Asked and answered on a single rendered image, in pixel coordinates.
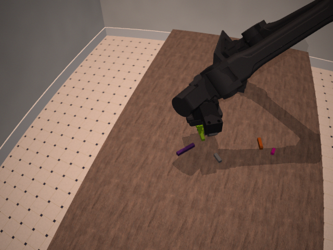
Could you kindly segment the lime green rectangular bar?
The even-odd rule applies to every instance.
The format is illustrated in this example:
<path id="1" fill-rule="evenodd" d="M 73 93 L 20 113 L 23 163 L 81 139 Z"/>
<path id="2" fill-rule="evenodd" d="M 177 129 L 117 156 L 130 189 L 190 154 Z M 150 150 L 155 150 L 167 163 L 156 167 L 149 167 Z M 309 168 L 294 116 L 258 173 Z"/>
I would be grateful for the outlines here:
<path id="1" fill-rule="evenodd" d="M 204 137 L 204 135 L 203 135 L 202 132 L 201 132 L 201 134 L 200 134 L 200 138 L 201 138 L 201 141 L 205 141 L 205 137 Z"/>

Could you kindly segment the grey rectangular bar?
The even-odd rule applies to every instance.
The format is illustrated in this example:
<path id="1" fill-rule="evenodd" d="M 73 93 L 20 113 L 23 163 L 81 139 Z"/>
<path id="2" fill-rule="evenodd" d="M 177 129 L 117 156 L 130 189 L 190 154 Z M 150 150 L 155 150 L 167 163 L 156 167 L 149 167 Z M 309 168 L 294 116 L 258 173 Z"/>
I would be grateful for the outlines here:
<path id="1" fill-rule="evenodd" d="M 218 161 L 218 163 L 222 162 L 222 159 L 220 158 L 220 156 L 217 153 L 215 153 L 213 156 Z"/>

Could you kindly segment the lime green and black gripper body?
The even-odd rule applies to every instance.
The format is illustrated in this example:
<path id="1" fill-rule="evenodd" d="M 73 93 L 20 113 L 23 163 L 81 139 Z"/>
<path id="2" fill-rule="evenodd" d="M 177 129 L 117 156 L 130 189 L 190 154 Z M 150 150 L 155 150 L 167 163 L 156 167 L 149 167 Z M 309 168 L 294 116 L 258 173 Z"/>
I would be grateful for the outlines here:
<path id="1" fill-rule="evenodd" d="M 209 101 L 207 101 L 207 102 L 203 102 L 203 103 L 209 103 L 209 102 L 211 102 L 211 101 L 213 101 L 213 99 L 211 99 L 211 100 L 209 100 Z M 221 116 L 221 118 L 222 118 L 222 117 L 223 117 L 223 113 L 222 113 L 222 111 L 221 111 L 220 106 L 219 106 L 219 108 L 218 108 L 218 112 L 219 112 L 219 114 L 220 114 L 220 116 Z M 201 119 L 199 119 L 199 120 L 194 120 L 192 114 L 189 115 L 188 117 L 186 117 L 186 120 L 187 120 L 187 123 L 189 123 L 189 125 L 190 125 L 191 127 L 202 125 L 202 121 L 201 121 Z"/>

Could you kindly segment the purple rod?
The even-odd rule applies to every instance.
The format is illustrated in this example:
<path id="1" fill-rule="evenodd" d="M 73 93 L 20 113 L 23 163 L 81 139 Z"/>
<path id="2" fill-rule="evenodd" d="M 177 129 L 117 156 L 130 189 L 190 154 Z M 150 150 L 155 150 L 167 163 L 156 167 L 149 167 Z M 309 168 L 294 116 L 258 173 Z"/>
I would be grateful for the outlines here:
<path id="1" fill-rule="evenodd" d="M 186 147 L 180 149 L 179 151 L 177 151 L 176 154 L 179 156 L 179 155 L 181 155 L 181 154 L 187 152 L 188 150 L 190 150 L 190 149 L 192 149 L 192 148 L 194 148 L 194 147 L 195 147 L 194 143 L 191 143 L 191 144 L 189 144 L 188 146 L 186 146 Z"/>

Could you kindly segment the orange rod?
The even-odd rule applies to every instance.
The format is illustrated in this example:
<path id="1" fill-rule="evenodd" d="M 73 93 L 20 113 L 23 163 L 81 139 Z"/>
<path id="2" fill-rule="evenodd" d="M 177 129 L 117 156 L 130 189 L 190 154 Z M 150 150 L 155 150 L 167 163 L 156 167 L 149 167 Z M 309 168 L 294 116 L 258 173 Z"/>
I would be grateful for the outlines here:
<path id="1" fill-rule="evenodd" d="M 260 150 L 263 149 L 263 144 L 262 144 L 261 138 L 258 137 L 257 141 L 258 141 L 259 149 Z"/>

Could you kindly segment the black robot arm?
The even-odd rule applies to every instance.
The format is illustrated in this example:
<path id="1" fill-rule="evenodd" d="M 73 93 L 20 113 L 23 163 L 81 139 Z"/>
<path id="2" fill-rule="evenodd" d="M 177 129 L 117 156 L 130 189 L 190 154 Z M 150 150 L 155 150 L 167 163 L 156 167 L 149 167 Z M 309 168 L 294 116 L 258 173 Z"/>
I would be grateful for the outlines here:
<path id="1" fill-rule="evenodd" d="M 331 22 L 333 0 L 315 0 L 275 22 L 262 20 L 243 32 L 239 40 L 221 39 L 221 54 L 226 59 L 196 75 L 172 99 L 173 108 L 183 117 L 192 114 L 194 120 L 201 119 L 204 135 L 217 135 L 223 127 L 218 99 L 235 95 L 242 82 L 261 66 Z"/>

